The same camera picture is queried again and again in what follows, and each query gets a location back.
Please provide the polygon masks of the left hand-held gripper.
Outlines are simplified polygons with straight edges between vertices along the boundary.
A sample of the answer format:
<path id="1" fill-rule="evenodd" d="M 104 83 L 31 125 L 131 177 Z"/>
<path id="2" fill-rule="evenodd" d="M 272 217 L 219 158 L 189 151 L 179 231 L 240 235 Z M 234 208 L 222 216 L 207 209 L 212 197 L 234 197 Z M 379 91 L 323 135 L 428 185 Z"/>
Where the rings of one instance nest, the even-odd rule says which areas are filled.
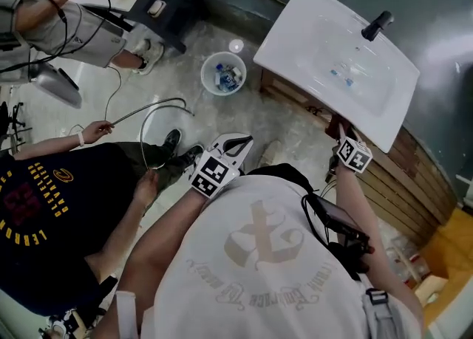
<path id="1" fill-rule="evenodd" d="M 253 137 L 249 134 L 234 132 L 218 136 L 209 151 L 217 150 L 223 155 L 217 157 L 214 152 L 204 150 L 191 175 L 191 187 L 206 198 L 214 198 L 240 175 L 239 168 L 253 144 Z"/>

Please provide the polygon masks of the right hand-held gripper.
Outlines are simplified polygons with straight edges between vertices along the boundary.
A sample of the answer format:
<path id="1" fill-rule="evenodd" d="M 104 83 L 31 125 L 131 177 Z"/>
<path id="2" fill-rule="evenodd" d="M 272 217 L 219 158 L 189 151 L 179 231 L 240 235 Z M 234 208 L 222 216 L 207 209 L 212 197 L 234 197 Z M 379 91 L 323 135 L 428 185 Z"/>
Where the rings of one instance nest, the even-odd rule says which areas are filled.
<path id="1" fill-rule="evenodd" d="M 372 160 L 372 152 L 364 143 L 346 137 L 342 123 L 339 123 L 338 130 L 340 142 L 330 158 L 325 182 L 332 181 L 338 165 L 344 165 L 351 171 L 362 174 Z"/>

